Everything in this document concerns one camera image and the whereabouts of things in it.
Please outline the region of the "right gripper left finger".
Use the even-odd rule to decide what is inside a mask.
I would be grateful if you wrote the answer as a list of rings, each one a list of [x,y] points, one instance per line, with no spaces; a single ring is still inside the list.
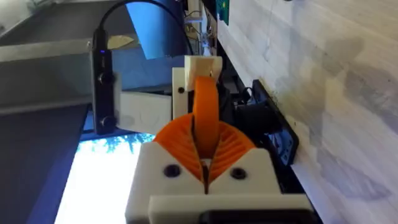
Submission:
[[[205,196],[193,115],[164,126],[141,146],[125,209],[126,223],[196,223]]]

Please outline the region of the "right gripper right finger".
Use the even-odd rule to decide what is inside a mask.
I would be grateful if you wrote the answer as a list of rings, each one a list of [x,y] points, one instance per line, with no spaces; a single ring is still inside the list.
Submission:
[[[220,122],[220,139],[208,174],[209,194],[279,194],[267,150],[240,130]]]

